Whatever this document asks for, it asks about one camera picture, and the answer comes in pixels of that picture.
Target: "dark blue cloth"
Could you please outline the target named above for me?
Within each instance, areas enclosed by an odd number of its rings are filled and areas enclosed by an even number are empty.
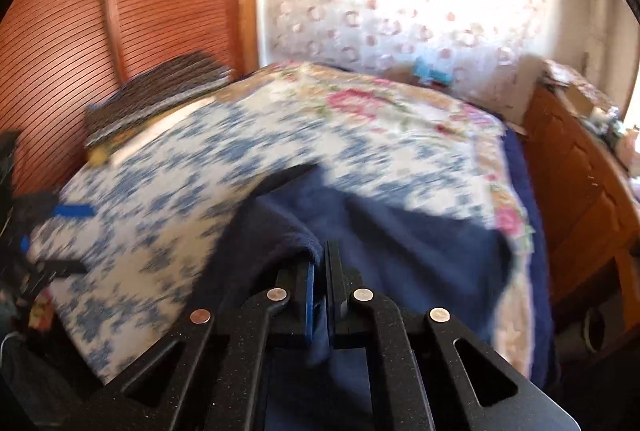
[[[549,357],[552,351],[554,322],[551,317],[549,299],[548,261],[546,257],[545,233],[542,217],[533,194],[527,163],[522,147],[513,130],[507,130],[504,137],[504,152],[509,165],[509,174],[513,188],[520,197],[529,214],[529,223],[535,231],[532,235],[533,253],[529,265],[534,308],[534,349],[531,366],[531,382],[542,388],[545,385],[549,369]]]
[[[409,212],[324,186],[313,165],[257,187],[227,226],[188,305],[238,306],[258,278],[288,259],[319,265],[329,239],[366,286],[418,313],[446,307],[490,342],[513,263],[505,238],[471,220]],[[316,308],[311,350],[276,351],[266,429],[372,429],[364,351],[330,351],[324,305]]]

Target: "cloth fold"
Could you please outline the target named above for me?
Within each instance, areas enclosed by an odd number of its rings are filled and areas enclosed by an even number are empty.
[[[185,312],[242,304],[256,282],[290,259],[321,265],[335,240],[343,264],[398,306],[423,313],[446,307],[491,341],[494,310],[513,255],[505,237],[471,220],[410,212],[327,187],[307,164],[263,180],[241,204],[199,278]],[[306,352],[276,350],[266,429],[372,429],[363,350],[330,350],[324,306]]]

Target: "wooden cabinet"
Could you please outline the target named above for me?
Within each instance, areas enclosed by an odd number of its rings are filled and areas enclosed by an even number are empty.
[[[619,164],[545,88],[536,89],[524,128],[558,324],[597,301],[612,272],[623,290],[626,324],[635,326],[640,293],[629,248],[640,234],[640,223]]]

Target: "round metal pin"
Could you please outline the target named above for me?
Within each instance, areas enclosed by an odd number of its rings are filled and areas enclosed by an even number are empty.
[[[373,292],[368,288],[359,288],[353,291],[353,297],[358,301],[371,301],[373,299]]]
[[[267,297],[271,299],[271,301],[282,301],[287,297],[287,291],[283,288],[272,288],[267,292]]]
[[[446,323],[449,321],[449,311],[444,308],[432,308],[429,317],[437,323]]]
[[[201,325],[211,319],[211,312],[209,312],[206,308],[198,308],[197,310],[191,312],[189,319],[191,319],[192,323]]]

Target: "floral blanket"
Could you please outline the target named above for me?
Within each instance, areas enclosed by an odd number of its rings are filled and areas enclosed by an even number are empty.
[[[51,289],[68,334],[104,382],[171,326],[239,202],[266,173],[320,162],[343,190],[434,215],[475,218],[516,255],[494,345],[527,375],[532,308],[526,211],[494,117],[439,92],[312,64],[278,64],[118,167],[84,168],[62,198],[95,218],[53,218],[31,256],[80,257],[90,272]]]

